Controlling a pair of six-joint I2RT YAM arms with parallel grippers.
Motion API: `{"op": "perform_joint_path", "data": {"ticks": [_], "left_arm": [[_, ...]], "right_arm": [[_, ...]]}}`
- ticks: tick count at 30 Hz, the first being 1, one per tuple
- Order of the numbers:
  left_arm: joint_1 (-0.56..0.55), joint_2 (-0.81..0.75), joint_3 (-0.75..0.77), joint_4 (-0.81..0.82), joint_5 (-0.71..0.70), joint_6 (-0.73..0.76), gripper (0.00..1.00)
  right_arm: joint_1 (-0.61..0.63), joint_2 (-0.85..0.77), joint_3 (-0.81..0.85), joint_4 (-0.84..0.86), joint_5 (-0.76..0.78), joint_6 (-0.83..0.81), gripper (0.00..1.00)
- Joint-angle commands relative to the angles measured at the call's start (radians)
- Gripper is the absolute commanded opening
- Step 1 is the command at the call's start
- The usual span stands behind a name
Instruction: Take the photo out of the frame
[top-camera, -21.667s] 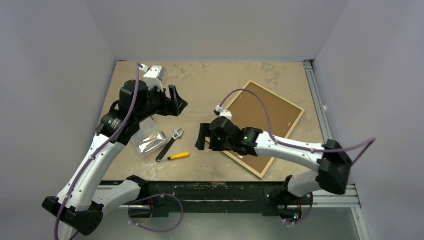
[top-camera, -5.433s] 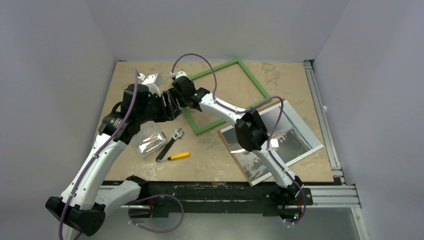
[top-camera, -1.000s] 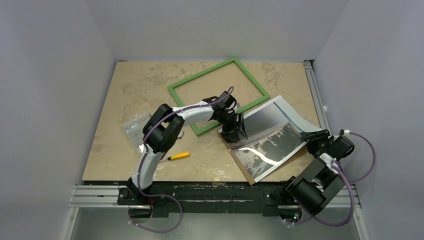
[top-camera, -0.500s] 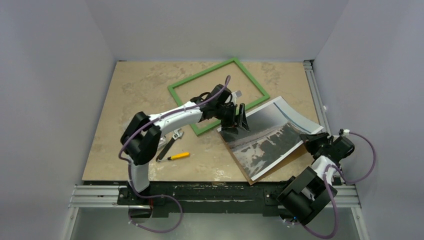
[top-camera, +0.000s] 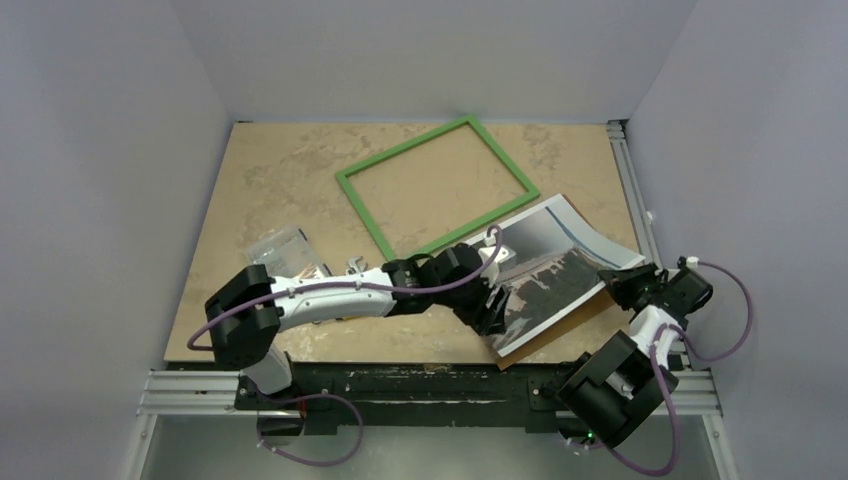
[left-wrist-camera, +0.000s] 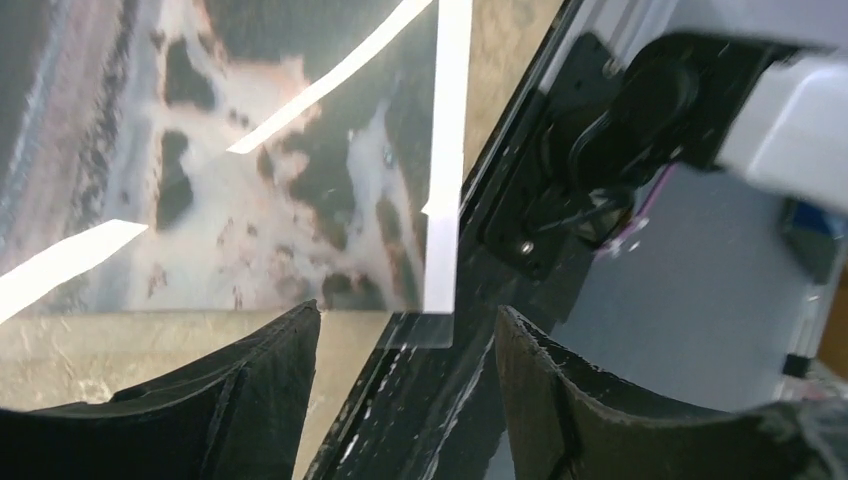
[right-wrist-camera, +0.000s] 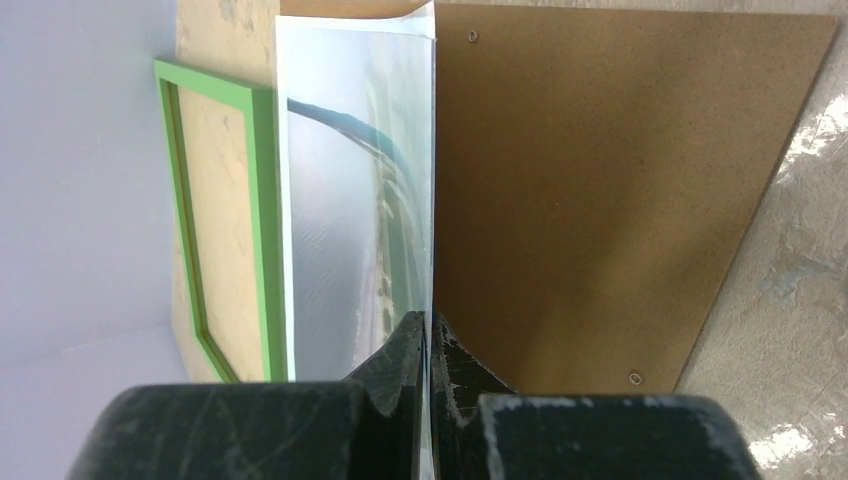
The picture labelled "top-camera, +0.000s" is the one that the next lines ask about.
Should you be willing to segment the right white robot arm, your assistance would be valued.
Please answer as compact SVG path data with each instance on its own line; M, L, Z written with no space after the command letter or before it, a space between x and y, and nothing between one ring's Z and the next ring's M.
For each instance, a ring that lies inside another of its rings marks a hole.
M686 265L674 273L651 263L598 276L612 300L634 316L627 332L581 356L555 398L602 444L616 447L664 403L663 390L677 387L668 355L685 332L686 316L711 299L713 286Z

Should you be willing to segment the green picture frame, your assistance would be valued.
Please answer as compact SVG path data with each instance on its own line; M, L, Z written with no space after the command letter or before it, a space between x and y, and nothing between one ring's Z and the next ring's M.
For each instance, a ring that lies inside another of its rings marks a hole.
M405 140L335 177L386 259L433 253L540 195L473 115Z

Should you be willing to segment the landscape photo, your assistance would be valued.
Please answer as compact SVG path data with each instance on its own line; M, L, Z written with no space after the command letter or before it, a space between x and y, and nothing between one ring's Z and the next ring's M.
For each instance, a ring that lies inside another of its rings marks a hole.
M561 194L499 224L498 286L507 293L503 330L465 334L460 363L556 363L604 343L625 321L599 274L646 258L595 229Z

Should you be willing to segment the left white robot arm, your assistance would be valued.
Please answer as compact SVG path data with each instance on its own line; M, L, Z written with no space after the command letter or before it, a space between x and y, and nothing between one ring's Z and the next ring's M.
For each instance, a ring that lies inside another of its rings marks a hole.
M302 279L272 276L263 265L242 269L205 303L206 325L217 366L238 370L272 408L297 399L298 382L288 355L275 347L278 333L343 317L420 314L448 308L477 335L505 330L508 292L496 285L510 250L493 241L459 243L436 256L415 255L343 276Z

